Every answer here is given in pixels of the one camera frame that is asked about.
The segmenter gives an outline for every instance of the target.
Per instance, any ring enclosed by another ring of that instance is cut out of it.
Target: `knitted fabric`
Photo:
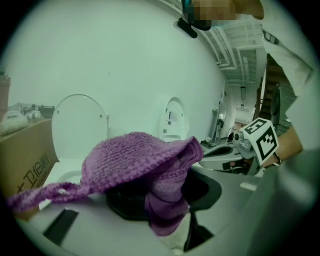
[[[188,169],[202,158],[203,150],[194,137],[166,143],[144,132],[132,132],[93,148],[82,164],[80,184],[62,182],[29,189],[10,197],[7,204],[12,211],[22,212],[46,199],[72,202],[144,175],[153,195],[174,203],[182,198]]]

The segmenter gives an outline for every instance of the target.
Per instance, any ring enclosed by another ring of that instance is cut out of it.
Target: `white wall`
[[[86,94],[110,114],[109,137],[157,136],[163,100],[176,96],[189,115],[188,135],[203,140],[224,77],[201,37],[174,27],[178,18],[158,1],[45,1],[4,55],[9,105],[56,106]]]
[[[234,126],[236,119],[236,105],[233,95],[233,90],[230,86],[225,86],[226,97],[223,98],[223,105],[226,109],[224,125],[221,131],[221,138],[228,137],[229,131]]]

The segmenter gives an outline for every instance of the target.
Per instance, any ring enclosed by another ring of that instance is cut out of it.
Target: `cardboard box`
[[[23,130],[0,136],[0,189],[5,198],[41,187],[58,161],[51,129],[51,119],[30,123]],[[27,220],[38,207],[19,214]]]

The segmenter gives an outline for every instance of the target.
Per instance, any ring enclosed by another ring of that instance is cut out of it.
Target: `purple cloth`
[[[188,211],[181,187],[189,168],[203,155],[194,137],[166,143],[144,132],[132,132],[93,148],[82,164],[80,184],[62,182],[26,190],[10,197],[7,204],[14,212],[22,212],[45,199],[53,203],[72,202],[145,175],[149,187],[145,209],[153,230],[165,236],[168,232],[163,231],[161,223],[170,223],[172,233]]]

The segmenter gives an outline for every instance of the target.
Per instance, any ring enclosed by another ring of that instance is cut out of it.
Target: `toilet lid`
[[[172,97],[164,106],[159,126],[159,137],[165,142],[185,140],[189,131],[189,119],[183,102]]]
[[[58,159],[85,159],[107,139],[108,116],[91,97],[73,94],[63,99],[52,116],[52,138]]]

